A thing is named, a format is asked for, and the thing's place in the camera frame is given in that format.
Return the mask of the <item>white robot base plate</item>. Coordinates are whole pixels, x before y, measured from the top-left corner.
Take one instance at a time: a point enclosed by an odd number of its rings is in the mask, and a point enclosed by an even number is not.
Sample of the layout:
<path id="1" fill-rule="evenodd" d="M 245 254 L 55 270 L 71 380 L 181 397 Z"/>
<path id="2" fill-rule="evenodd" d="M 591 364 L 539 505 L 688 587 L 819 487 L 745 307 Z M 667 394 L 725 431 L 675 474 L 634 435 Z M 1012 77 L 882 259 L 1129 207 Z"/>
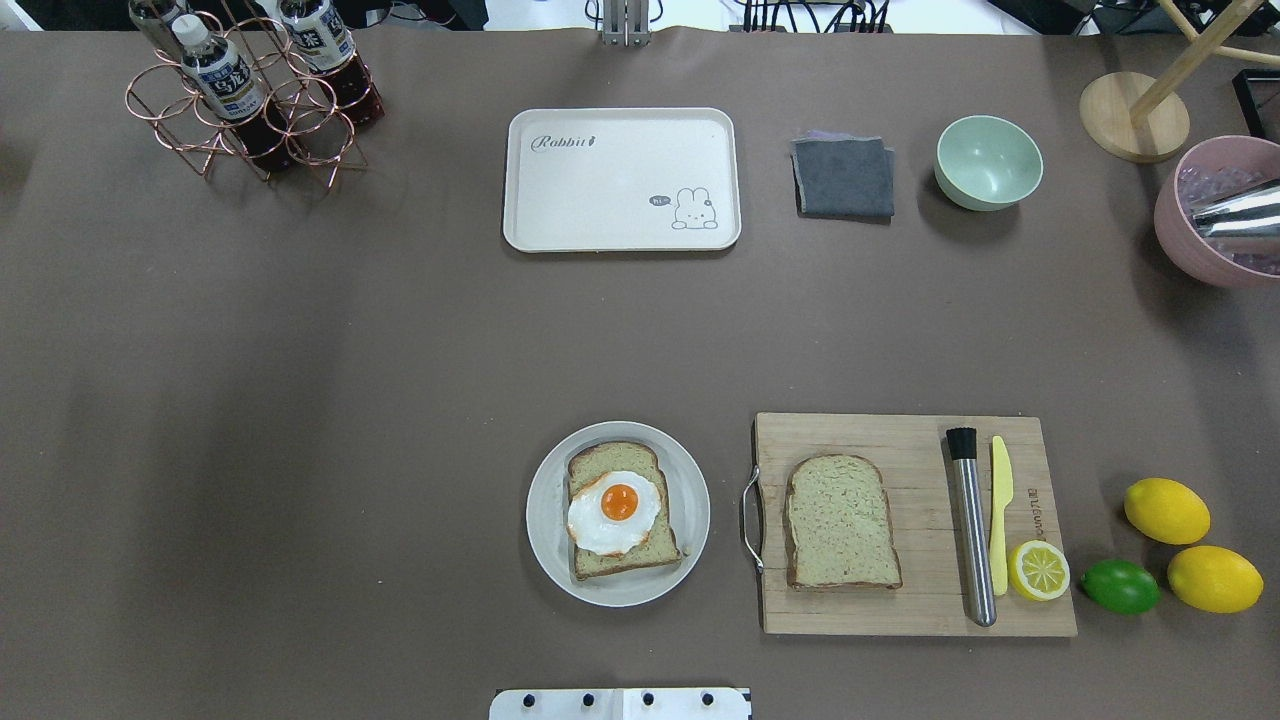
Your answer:
<path id="1" fill-rule="evenodd" d="M 733 687 L 507 689 L 489 719 L 751 719 L 749 689 Z"/>

